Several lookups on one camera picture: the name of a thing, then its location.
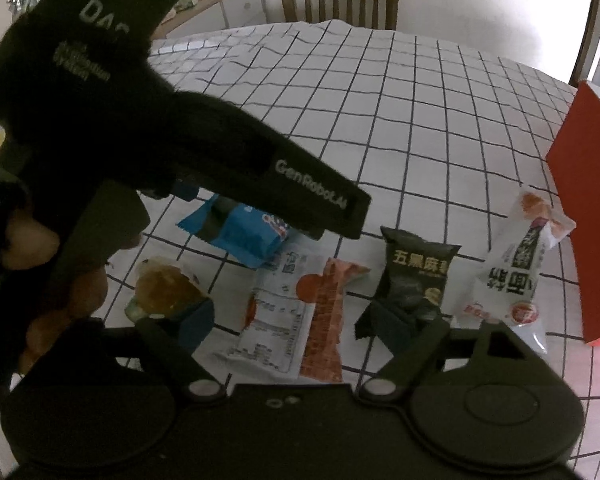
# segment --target red circular logo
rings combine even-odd
[[[538,309],[533,303],[515,303],[511,305],[511,317],[520,325],[533,323],[538,319]]]

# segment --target blue snack package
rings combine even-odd
[[[218,194],[179,222],[178,227],[224,249],[251,269],[257,269],[276,253],[290,229],[269,213]]]

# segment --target orange circle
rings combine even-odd
[[[305,274],[298,280],[296,296],[305,303],[315,303],[318,298],[318,289],[322,283],[321,274]]]

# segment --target red box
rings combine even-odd
[[[585,342],[600,346],[600,88],[583,81],[547,153],[571,233]]]

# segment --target table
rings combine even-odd
[[[349,287],[344,303],[340,352],[344,378],[353,387],[391,358],[378,340],[353,337],[384,266],[381,225],[462,245],[442,305],[452,314],[521,182],[560,208],[544,156],[574,89],[511,60],[447,41],[330,21],[158,40],[149,63],[179,89],[241,106],[372,196],[360,240],[326,234],[320,241],[322,250],[372,269]],[[151,225],[138,249],[112,258],[109,297],[97,314],[106,317],[107,326],[130,324],[123,308],[133,295],[138,262],[157,254],[184,260],[216,303],[218,326],[195,357],[230,389],[247,381],[229,375],[214,353],[241,329],[253,271],[175,226],[200,200],[145,203]],[[570,465],[584,478],[600,479],[600,348],[582,342],[568,238],[547,254],[537,294],[547,360],[587,413]]]

